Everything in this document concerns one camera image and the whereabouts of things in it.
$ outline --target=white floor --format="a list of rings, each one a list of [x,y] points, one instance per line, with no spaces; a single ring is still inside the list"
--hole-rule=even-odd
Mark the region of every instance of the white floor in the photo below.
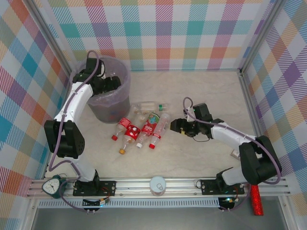
[[[220,118],[230,126],[253,134],[236,72],[133,72],[131,73],[130,102],[157,101],[169,103],[172,120],[183,118],[182,100],[185,96],[194,104],[207,103],[213,118]],[[100,177],[200,177],[215,176],[221,170],[238,166],[239,161],[230,156],[232,149],[217,140],[198,143],[192,138],[168,130],[155,150],[144,145],[135,146],[125,155],[119,154],[121,138],[111,140],[115,125],[96,119],[86,106],[79,129],[85,138],[85,154],[97,169]],[[206,140],[204,135],[195,137]],[[46,177],[75,173],[63,164]]]

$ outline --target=clock face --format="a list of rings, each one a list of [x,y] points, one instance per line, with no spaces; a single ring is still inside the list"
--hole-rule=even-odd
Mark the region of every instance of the clock face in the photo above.
[[[45,182],[44,185],[43,185],[44,192],[51,194],[51,195],[55,194],[58,189],[59,189],[58,178],[53,178],[53,179]]]

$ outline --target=red bottle cap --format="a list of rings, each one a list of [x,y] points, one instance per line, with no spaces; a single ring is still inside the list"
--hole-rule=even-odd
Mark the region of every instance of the red bottle cap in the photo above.
[[[117,141],[118,137],[116,137],[115,135],[112,136],[112,140]]]

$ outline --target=plastic bottle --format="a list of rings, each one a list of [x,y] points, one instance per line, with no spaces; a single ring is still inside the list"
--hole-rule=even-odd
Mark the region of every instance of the plastic bottle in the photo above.
[[[159,120],[160,120],[159,115],[154,113],[149,114],[145,124],[143,125],[141,133],[139,134],[139,137],[136,140],[137,142],[136,147],[138,148],[143,147],[143,143],[154,133],[154,129],[157,126]]]
[[[138,114],[133,120],[132,124],[128,126],[124,135],[122,148],[119,150],[120,154],[124,155],[127,147],[136,141],[141,132],[141,127],[145,119],[146,116],[144,114]]]
[[[168,104],[166,103],[157,103],[157,102],[139,102],[137,106],[141,113],[156,113],[156,112],[165,112],[168,109]]]
[[[138,113],[138,106],[132,104],[130,106],[129,113],[126,117],[123,117],[118,124],[116,125],[115,134],[112,136],[112,140],[117,140],[121,134],[124,134],[128,126],[131,124],[131,121],[135,118]]]
[[[170,122],[171,116],[169,114],[162,114],[159,123],[154,129],[152,141],[149,145],[151,149],[154,149],[161,137],[164,135],[167,125]]]

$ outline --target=trash bin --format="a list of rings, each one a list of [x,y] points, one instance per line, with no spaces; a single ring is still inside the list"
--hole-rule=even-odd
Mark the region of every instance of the trash bin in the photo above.
[[[94,95],[87,104],[93,113],[102,122],[117,123],[126,116],[130,109],[129,91],[130,91],[130,72],[123,62],[119,59],[109,56],[99,56],[103,60],[106,68],[106,77],[118,76],[121,86],[116,90]],[[86,60],[79,63],[77,72],[85,68]]]

